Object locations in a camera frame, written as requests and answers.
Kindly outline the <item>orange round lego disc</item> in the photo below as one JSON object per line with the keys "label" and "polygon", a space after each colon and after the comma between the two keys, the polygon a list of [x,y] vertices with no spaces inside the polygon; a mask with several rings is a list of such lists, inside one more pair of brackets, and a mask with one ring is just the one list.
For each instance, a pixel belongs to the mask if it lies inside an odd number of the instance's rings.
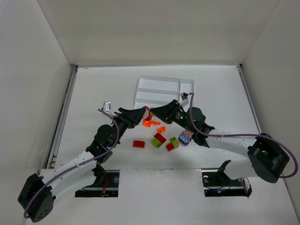
{"label": "orange round lego disc", "polygon": [[151,125],[152,125],[152,123],[151,123],[150,120],[143,120],[142,124],[143,124],[145,127],[148,127],[148,128],[150,128]]}

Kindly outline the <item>red oval flower lego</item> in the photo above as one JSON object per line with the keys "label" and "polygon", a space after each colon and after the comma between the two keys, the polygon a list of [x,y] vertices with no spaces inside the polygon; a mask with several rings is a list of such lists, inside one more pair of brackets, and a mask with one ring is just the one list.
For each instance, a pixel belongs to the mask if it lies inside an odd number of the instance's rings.
{"label": "red oval flower lego", "polygon": [[150,110],[151,110],[151,107],[149,108],[148,106],[143,106],[143,108],[145,108],[145,113],[143,115],[143,118],[144,119],[147,119],[148,117],[152,117],[154,116],[155,114],[153,114]]}

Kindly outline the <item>orange curved lego piece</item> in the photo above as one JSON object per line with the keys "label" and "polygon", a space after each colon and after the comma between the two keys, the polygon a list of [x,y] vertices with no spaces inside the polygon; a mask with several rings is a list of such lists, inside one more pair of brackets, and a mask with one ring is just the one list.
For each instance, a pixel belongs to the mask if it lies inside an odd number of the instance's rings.
{"label": "orange curved lego piece", "polygon": [[159,128],[157,128],[157,131],[158,131],[159,133],[163,133],[163,132],[166,131],[166,127],[159,127]]}

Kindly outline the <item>red curved lego brick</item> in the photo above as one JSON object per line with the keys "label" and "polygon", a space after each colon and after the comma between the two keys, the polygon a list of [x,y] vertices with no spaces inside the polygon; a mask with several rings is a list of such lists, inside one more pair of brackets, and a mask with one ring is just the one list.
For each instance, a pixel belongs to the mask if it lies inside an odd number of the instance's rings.
{"label": "red curved lego brick", "polygon": [[134,148],[145,148],[145,142],[140,140],[134,140],[133,145]]}

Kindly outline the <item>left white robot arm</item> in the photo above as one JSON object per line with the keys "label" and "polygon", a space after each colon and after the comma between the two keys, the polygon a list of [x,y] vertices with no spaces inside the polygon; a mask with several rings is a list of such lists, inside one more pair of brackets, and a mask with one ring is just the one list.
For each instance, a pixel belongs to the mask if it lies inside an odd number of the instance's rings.
{"label": "left white robot arm", "polygon": [[105,171],[101,164],[112,155],[113,148],[120,143],[125,131],[140,123],[145,111],[144,108],[119,108],[114,115],[101,111],[112,123],[98,128],[86,150],[45,176],[34,173],[26,179],[17,198],[24,209],[23,217],[31,219],[33,223],[41,221],[67,194],[91,185],[97,177],[104,176]]}

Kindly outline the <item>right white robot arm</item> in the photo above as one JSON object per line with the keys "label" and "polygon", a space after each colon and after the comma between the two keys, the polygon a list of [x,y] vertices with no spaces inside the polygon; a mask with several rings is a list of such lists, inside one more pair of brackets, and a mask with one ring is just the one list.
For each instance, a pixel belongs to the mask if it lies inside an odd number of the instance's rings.
{"label": "right white robot arm", "polygon": [[200,108],[187,111],[173,100],[167,105],[151,108],[150,112],[166,124],[176,123],[192,133],[192,140],[199,146],[220,149],[243,156],[242,160],[227,159],[218,173],[231,180],[245,177],[259,177],[269,183],[276,183],[290,158],[268,135],[253,137],[231,137],[228,133],[209,126]]}

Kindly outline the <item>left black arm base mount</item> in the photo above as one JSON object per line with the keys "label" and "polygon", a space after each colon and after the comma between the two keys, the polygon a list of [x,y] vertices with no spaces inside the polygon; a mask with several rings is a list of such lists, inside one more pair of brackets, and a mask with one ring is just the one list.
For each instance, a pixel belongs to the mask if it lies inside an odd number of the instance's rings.
{"label": "left black arm base mount", "polygon": [[107,170],[103,178],[86,186],[75,193],[75,197],[81,198],[112,198],[119,195],[120,170]]}

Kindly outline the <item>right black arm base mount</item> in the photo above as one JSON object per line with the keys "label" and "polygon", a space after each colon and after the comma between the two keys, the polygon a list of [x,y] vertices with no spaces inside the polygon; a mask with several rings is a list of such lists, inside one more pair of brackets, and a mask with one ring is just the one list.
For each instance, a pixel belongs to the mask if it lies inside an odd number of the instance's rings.
{"label": "right black arm base mount", "polygon": [[252,186],[248,178],[230,179],[224,170],[230,163],[226,160],[219,168],[202,170],[202,183],[205,197],[250,197]]}

